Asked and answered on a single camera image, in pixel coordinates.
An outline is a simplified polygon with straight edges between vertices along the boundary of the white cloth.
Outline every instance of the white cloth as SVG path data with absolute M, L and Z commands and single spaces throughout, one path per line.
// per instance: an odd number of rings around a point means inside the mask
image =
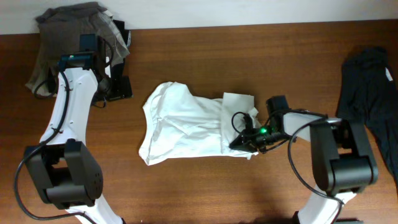
M 147 165 L 169 158 L 234 156 L 250 159 L 250 152 L 229 148 L 238 136 L 232 128 L 235 112 L 249 113 L 255 126 L 258 114 L 254 97 L 224 93 L 223 99 L 192 96 L 186 85 L 167 82 L 159 85 L 143 106 L 147 132 L 139 155 Z M 244 129 L 242 117 L 236 116 L 237 129 Z

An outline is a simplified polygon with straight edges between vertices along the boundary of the wooden table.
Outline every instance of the wooden table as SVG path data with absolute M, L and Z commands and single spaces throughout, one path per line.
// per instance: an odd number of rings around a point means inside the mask
M 239 223 L 256 218 L 290 218 L 310 191 L 294 176 L 286 147 L 243 158 L 170 159 L 146 166 L 138 156 L 146 132 L 142 106 L 163 82 L 187 84 L 196 96 L 224 92 L 255 96 L 259 119 L 265 101 L 286 95 L 292 108 L 334 115 L 341 64 L 367 45 L 380 45 L 398 71 L 398 21 L 330 22 L 264 26 L 132 31 L 125 74 L 134 98 L 92 108 L 87 146 L 102 167 L 104 196 L 127 223 Z M 14 198 L 12 180 L 24 148 L 37 144 L 52 114 L 54 99 L 36 100 L 24 86 L 34 67 L 39 35 L 0 36 L 0 219 L 38 223 Z M 366 223 L 398 223 L 397 191 L 370 136 L 379 166 L 377 184 L 344 208 L 341 217 Z M 295 163 L 314 185 L 310 145 L 294 145 Z M 24 169 L 24 203 L 35 214 L 62 213 L 39 199 Z M 46 223 L 78 223 L 67 218 Z

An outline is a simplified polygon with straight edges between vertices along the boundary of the black cable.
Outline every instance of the black cable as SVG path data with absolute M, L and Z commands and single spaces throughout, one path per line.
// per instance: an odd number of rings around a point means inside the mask
M 105 40 L 105 38 L 104 37 L 101 37 L 103 40 L 104 40 L 104 42 L 105 42 L 105 44 L 109 47 L 109 49 L 111 50 L 111 58 L 109 59 L 109 62 L 108 63 L 106 63 L 105 64 L 105 67 L 107 67 L 108 65 L 111 65 L 111 62 L 112 62 L 112 60 L 113 60 L 113 48 L 112 48 L 112 46 L 111 46 L 111 44 L 107 41 L 107 40 Z
M 315 121 L 312 121 L 312 122 L 309 122 L 309 123 L 307 123 L 307 124 L 304 124 L 303 126 L 301 126 L 300 128 L 298 128 L 298 130 L 296 130 L 296 132 L 293 133 L 292 137 L 291 137 L 290 140 L 289 140 L 289 145 L 288 145 L 288 147 L 287 147 L 287 156 L 288 156 L 288 158 L 289 158 L 290 166 L 292 166 L 292 169 L 293 169 L 294 174 L 296 175 L 296 177 L 299 179 L 299 181 L 300 181 L 307 189 L 311 190 L 313 193 L 315 193 L 315 194 L 317 194 L 317 195 L 319 195 L 319 196 L 321 196 L 321 197 L 324 197 L 324 198 L 327 198 L 327 199 L 332 199 L 332 200 L 335 200 L 335 201 L 337 201 L 337 202 L 339 203 L 339 208 L 338 208 L 337 214 L 335 215 L 335 218 L 334 218 L 333 221 L 332 221 L 332 223 L 334 223 L 334 222 L 336 222 L 336 220 L 337 220 L 337 218 L 338 218 L 338 216 L 339 216 L 339 214 L 340 214 L 340 212 L 341 212 L 341 209 L 343 208 L 344 202 L 343 202 L 342 200 L 340 200 L 339 198 L 327 196 L 326 194 L 324 194 L 324 193 L 322 193 L 322 192 L 319 192 L 319 191 L 315 190 L 313 187 L 311 187 L 309 184 L 307 184 L 306 181 L 301 177 L 301 175 L 300 175 L 299 172 L 297 171 L 296 167 L 294 166 L 293 159 L 292 159 L 292 144 L 293 144 L 294 139 L 295 139 L 295 138 L 297 137 L 297 135 L 299 134 L 299 132 L 302 131 L 304 128 L 310 126 L 312 123 L 317 122 L 317 121 L 322 121 L 322 120 L 326 120 L 326 118 L 320 118 L 320 119 L 317 119 L 317 120 L 315 120 Z
M 272 146 L 264 151 L 261 151 L 261 153 L 266 153 L 266 152 L 272 151 L 274 149 L 277 149 L 277 148 L 281 147 L 283 144 L 285 144 L 287 141 L 288 141 L 288 139 L 285 139 L 285 140 L 281 141 L 280 143 L 278 143 L 277 145 Z
M 62 115 L 61 115 L 61 119 L 60 122 L 57 126 L 57 128 L 54 129 L 53 134 L 47 138 L 46 140 L 42 141 L 39 146 L 37 148 L 35 148 L 31 153 L 29 153 L 27 156 L 25 156 L 23 158 L 23 160 L 21 161 L 21 163 L 19 163 L 18 168 L 16 170 L 15 176 L 14 176 L 14 193 L 15 193 L 15 198 L 17 200 L 17 203 L 19 205 L 19 207 L 22 209 L 22 211 L 28 216 L 33 218 L 34 220 L 40 220 L 40 221 L 44 221 L 44 220 L 55 220 L 55 219 L 59 219 L 59 218 L 66 218 L 66 217 L 73 217 L 76 215 L 82 216 L 84 218 L 86 218 L 90 223 L 95 224 L 95 222 L 86 215 L 85 212 L 74 212 L 74 213 L 69 213 L 69 214 L 64 214 L 64 215 L 56 215 L 56 216 L 52 216 L 52 217 L 38 217 L 34 214 L 32 214 L 24 205 L 24 203 L 21 200 L 21 196 L 19 195 L 19 191 L 18 191 L 18 177 L 19 177 L 19 173 L 21 172 L 22 167 L 24 166 L 24 164 L 31 159 L 34 155 L 36 155 L 38 152 L 41 151 L 41 149 L 43 148 L 43 146 L 45 146 L 47 143 L 49 143 L 53 138 L 55 138 L 55 136 L 59 133 L 59 131 L 61 130 L 61 127 L 63 125 L 63 122 L 65 121 L 66 115 L 67 115 L 67 110 L 68 110 L 68 104 L 69 104 L 69 83 L 67 80 L 66 75 L 64 74 L 64 72 L 60 72 L 62 75 L 62 78 L 65 80 L 65 91 L 66 91 L 66 97 L 65 97 L 65 106 L 63 107 L 63 111 L 62 111 Z
M 91 103 L 91 105 L 95 106 L 96 108 L 100 108 L 100 109 L 105 108 L 106 107 L 106 98 L 105 98 L 105 96 L 103 97 L 103 105 L 102 106 L 98 106 L 97 102 Z
M 47 95 L 47 96 L 38 96 L 37 91 L 39 90 L 39 88 L 40 88 L 42 85 L 44 85 L 45 83 L 49 82 L 51 79 L 54 79 L 54 80 L 55 80 L 55 76 L 53 76 L 53 77 L 51 77 L 51 78 L 45 79 L 44 81 L 42 81 L 42 82 L 35 88 L 35 90 L 33 91 L 33 95 L 35 96 L 36 99 L 44 100 L 44 99 L 53 97 L 53 95 L 56 94 L 56 93 L 58 92 L 58 88 L 56 88 L 52 93 L 50 93 L 50 94 Z
M 258 135 L 259 133 L 256 133 L 256 134 L 243 134 L 241 131 L 238 131 L 238 130 L 236 129 L 236 127 L 235 127 L 235 125 L 234 125 L 234 119 L 235 119 L 235 116 L 238 115 L 238 114 L 243 114 L 243 116 L 248 115 L 247 113 L 243 113 L 243 112 L 236 112 L 234 115 L 232 115 L 232 118 L 231 118 L 232 128 L 233 128 L 239 135 L 242 135 L 242 136 L 244 136 L 244 137 L 253 137 L 253 136 Z

